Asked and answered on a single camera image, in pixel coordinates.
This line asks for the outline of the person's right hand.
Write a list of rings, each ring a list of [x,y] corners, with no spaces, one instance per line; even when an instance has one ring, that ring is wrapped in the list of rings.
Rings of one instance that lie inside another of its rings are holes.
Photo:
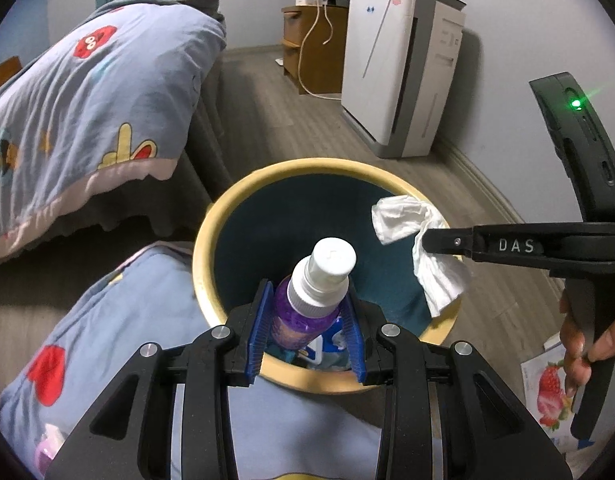
[[[615,320],[585,352],[585,337],[573,320],[566,292],[562,292],[559,308],[565,314],[560,330],[560,340],[565,347],[565,391],[573,396],[577,388],[591,379],[593,363],[615,357]]]

